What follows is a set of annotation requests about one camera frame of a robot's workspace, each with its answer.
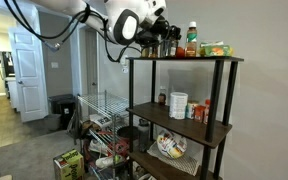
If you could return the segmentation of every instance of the shelving unit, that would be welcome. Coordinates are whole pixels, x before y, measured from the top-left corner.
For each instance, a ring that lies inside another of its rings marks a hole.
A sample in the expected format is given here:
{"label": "shelving unit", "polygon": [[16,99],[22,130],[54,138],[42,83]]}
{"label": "shelving unit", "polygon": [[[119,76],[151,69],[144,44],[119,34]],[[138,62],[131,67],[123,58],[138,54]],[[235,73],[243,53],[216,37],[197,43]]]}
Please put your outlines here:
{"label": "shelving unit", "polygon": [[[133,126],[133,115],[137,115],[151,122],[150,138],[153,140],[153,126],[157,124],[171,131],[174,131],[186,138],[189,138],[204,146],[202,165],[196,176],[189,175],[182,172],[168,164],[165,164],[155,157],[147,153],[133,151],[132,139],[130,140],[130,157],[132,160],[138,162],[143,168],[148,170],[157,179],[200,179],[213,180],[222,179],[219,177],[222,157],[224,153],[225,140],[227,133],[231,130],[232,125],[229,124],[229,116],[231,111],[234,85],[237,73],[238,63],[244,59],[236,57],[193,57],[193,58],[133,58],[130,60],[129,72],[129,108],[127,109],[129,115],[129,125]],[[152,62],[152,85],[151,85],[151,102],[134,105],[134,63],[136,61]],[[211,90],[211,105],[209,111],[208,124],[201,124],[190,119],[174,120],[169,117],[169,107],[160,106],[155,103],[155,82],[156,82],[156,63],[158,61],[168,62],[196,62],[196,63],[214,63],[213,83]],[[226,100],[224,107],[224,115],[222,121],[215,120],[218,99],[221,88],[222,74],[224,63],[231,63],[230,74],[227,85]],[[211,149],[218,147],[216,155],[216,163],[214,173],[208,171]]]}
{"label": "shelving unit", "polygon": [[[107,129],[110,134],[100,134],[95,131],[89,130],[89,135],[93,136],[97,139],[101,144],[104,144],[106,147],[113,147],[108,148],[109,153],[115,156],[115,144],[120,139],[116,136],[117,130],[121,127],[127,126],[123,122],[123,118],[128,117],[128,113],[126,112],[126,108],[129,106],[129,101],[125,98],[113,95],[109,92],[100,92],[94,94],[87,94],[87,95],[80,95],[78,96],[78,123],[83,123],[89,115],[90,109],[96,111],[96,113],[101,114],[110,120],[112,120],[112,125]],[[115,179],[115,163],[113,165],[113,178]],[[99,179],[107,179],[106,176],[101,174],[101,170],[97,170],[92,168],[93,173],[95,173],[96,177]]]}

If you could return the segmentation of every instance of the robotic arm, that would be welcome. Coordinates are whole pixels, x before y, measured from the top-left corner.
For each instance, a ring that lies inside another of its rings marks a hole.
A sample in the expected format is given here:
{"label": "robotic arm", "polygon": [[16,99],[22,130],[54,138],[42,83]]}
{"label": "robotic arm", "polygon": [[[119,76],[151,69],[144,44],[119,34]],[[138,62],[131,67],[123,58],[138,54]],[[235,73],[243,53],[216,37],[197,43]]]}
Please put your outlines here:
{"label": "robotic arm", "polygon": [[129,45],[135,41],[140,28],[148,30],[166,8],[165,0],[104,0],[107,16],[97,12],[82,0],[31,0],[48,9],[74,16],[81,11],[98,14],[86,14],[85,24],[94,28],[113,43]]}

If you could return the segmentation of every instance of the white container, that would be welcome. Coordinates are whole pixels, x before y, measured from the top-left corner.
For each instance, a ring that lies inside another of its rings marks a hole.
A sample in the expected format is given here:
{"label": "white container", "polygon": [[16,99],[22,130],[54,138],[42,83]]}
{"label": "white container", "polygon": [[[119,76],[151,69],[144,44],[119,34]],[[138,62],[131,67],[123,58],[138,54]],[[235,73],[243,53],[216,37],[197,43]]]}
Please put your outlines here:
{"label": "white container", "polygon": [[185,119],[188,95],[181,92],[171,93],[169,116],[174,119]]}

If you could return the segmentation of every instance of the black trash can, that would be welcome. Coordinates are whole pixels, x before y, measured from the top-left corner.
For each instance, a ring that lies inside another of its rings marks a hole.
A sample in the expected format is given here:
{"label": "black trash can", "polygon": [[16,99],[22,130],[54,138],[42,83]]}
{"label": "black trash can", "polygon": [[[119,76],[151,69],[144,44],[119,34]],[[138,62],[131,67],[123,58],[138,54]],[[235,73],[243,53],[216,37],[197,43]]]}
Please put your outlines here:
{"label": "black trash can", "polygon": [[70,122],[75,109],[74,96],[72,94],[50,96],[48,101],[50,113],[60,114],[61,129],[67,129],[68,123]]}
{"label": "black trash can", "polygon": [[61,112],[61,125],[63,129],[67,129],[75,109],[75,101],[73,99],[61,100],[58,103]]}

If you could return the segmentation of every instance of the wooden shelf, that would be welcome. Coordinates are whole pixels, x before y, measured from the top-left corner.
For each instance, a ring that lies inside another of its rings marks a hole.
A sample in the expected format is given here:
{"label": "wooden shelf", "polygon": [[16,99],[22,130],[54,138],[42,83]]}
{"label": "wooden shelf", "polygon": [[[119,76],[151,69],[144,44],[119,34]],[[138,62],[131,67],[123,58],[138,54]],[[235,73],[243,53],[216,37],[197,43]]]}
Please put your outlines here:
{"label": "wooden shelf", "polygon": [[195,122],[192,119],[176,120],[170,118],[169,106],[149,102],[136,105],[133,109],[128,108],[127,111],[212,149],[216,148],[232,129],[232,125],[224,126],[220,121],[216,121],[213,141],[208,142],[205,140],[207,125]]}
{"label": "wooden shelf", "polygon": [[141,60],[141,61],[189,61],[189,62],[196,62],[196,61],[231,61],[231,62],[242,62],[244,59],[238,57],[231,57],[231,56],[211,56],[211,57],[183,57],[183,58],[147,58],[147,57],[128,57],[126,59],[129,60]]}
{"label": "wooden shelf", "polygon": [[[129,154],[131,159],[138,162],[144,169],[146,169],[152,176],[159,180],[180,179],[180,180],[198,180],[200,179],[200,168],[196,176],[192,176],[186,172],[178,170],[162,161],[158,158],[149,155],[148,153],[142,153],[134,151]],[[208,171],[207,180],[214,180],[213,173]]]}

